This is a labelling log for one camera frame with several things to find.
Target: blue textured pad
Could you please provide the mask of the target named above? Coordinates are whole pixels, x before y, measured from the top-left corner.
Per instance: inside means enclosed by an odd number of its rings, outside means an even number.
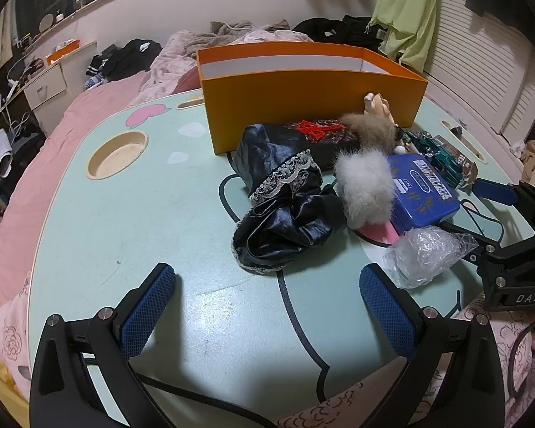
[[[517,193],[513,188],[483,179],[474,182],[472,191],[478,198],[497,201],[507,206],[513,206],[518,201]]]
[[[395,353],[411,360],[416,350],[414,326],[397,300],[368,265],[361,271],[359,288],[363,299],[380,323]]]
[[[143,347],[147,344],[149,336],[174,293],[175,282],[174,269],[167,265],[123,323],[120,348],[126,359],[138,356],[143,351]]]

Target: blue box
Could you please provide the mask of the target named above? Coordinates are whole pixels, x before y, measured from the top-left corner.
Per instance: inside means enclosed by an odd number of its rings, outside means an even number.
[[[395,154],[388,163],[395,188],[391,222],[398,234],[436,225],[458,212],[456,193],[422,154]]]

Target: white fluffy object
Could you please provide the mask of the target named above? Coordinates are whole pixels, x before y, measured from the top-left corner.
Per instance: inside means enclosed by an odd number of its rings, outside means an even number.
[[[336,190],[349,228],[390,220],[394,183],[386,156],[377,150],[341,153],[335,163]]]

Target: silver screw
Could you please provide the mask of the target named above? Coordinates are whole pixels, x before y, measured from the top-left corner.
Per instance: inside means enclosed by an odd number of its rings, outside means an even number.
[[[435,319],[438,316],[438,311],[433,307],[425,307],[422,309],[422,312],[429,319]]]
[[[49,316],[46,320],[46,323],[49,326],[54,326],[56,323],[59,322],[60,317],[57,314],[54,314],[52,316]]]
[[[480,325],[487,325],[489,320],[487,319],[487,317],[484,315],[484,314],[478,314],[476,316],[476,320],[478,321],[478,323]]]
[[[103,307],[99,312],[97,312],[97,316],[101,320],[107,320],[112,315],[113,315],[113,309],[110,307]]]

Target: open cardboard box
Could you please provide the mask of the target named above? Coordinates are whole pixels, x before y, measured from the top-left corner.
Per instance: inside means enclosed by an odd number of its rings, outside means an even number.
[[[395,122],[410,127],[427,82],[365,48],[272,41],[199,50],[198,73],[216,154],[238,146],[257,122],[337,119],[380,93]]]

